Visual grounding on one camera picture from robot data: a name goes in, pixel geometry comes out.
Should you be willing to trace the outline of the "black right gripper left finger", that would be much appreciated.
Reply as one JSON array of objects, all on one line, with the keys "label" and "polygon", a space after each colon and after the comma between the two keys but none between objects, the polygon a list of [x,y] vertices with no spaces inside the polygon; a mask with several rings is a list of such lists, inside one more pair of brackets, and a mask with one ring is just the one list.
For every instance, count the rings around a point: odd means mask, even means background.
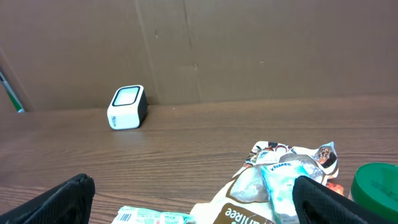
[{"label": "black right gripper left finger", "polygon": [[88,224],[95,182],[78,174],[1,215],[4,224]]}]

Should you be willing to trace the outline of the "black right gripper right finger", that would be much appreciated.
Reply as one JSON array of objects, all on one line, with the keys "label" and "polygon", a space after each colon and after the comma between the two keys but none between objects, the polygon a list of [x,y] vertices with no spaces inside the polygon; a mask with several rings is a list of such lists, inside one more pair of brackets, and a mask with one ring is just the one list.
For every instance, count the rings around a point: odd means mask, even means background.
[{"label": "black right gripper right finger", "polygon": [[300,224],[392,224],[306,176],[296,178],[292,198]]}]

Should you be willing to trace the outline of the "teal tissue pack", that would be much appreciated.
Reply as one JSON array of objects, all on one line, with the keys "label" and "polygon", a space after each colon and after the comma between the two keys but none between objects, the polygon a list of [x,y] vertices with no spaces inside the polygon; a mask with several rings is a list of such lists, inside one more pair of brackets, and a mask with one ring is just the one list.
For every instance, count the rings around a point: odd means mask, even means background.
[{"label": "teal tissue pack", "polygon": [[279,224],[299,223],[293,201],[296,178],[309,174],[298,161],[281,162],[261,167],[274,218]]}]

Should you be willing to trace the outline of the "teal snack bar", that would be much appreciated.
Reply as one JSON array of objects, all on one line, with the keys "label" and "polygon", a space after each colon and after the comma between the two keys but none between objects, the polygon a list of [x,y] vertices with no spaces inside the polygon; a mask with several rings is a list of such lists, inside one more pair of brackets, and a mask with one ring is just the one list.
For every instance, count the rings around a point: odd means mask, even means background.
[{"label": "teal snack bar", "polygon": [[123,206],[111,224],[195,224],[191,215]]}]

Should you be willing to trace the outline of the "green capped bottle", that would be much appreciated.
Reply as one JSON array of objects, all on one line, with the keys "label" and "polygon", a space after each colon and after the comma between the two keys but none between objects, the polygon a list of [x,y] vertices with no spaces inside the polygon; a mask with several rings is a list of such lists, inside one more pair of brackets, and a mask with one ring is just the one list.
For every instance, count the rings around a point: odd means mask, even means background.
[{"label": "green capped bottle", "polygon": [[349,199],[397,223],[397,165],[377,162],[359,167]]}]

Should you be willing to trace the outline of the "brown snack pouch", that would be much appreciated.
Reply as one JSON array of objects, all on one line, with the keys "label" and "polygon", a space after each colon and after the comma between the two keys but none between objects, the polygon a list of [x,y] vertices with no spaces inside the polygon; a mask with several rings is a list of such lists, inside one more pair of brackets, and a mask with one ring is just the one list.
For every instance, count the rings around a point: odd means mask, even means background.
[{"label": "brown snack pouch", "polygon": [[317,149],[258,141],[244,165],[208,203],[196,204],[190,215],[197,223],[276,223],[261,167],[298,161],[309,178],[326,185],[338,176],[338,157],[333,142]]}]

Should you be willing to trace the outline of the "orange tissue pack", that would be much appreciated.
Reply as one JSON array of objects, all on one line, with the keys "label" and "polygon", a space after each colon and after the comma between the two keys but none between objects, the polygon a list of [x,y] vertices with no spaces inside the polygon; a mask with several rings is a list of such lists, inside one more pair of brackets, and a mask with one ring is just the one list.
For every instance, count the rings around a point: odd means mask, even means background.
[{"label": "orange tissue pack", "polygon": [[341,186],[339,184],[334,184],[334,183],[331,183],[331,182],[327,182],[326,183],[326,187],[328,189],[340,194],[340,195],[344,195],[343,194],[344,193],[344,188],[343,188],[343,186]]}]

